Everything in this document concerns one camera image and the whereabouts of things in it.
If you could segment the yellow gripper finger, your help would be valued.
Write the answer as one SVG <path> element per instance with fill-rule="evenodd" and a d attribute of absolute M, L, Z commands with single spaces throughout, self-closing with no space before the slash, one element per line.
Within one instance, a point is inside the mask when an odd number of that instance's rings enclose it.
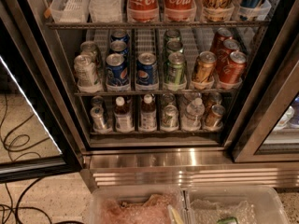
<path fill-rule="evenodd" d="M 171 219 L 171 224 L 184 224 L 182 217 L 172 205 L 168 205 L 167 209 Z"/>

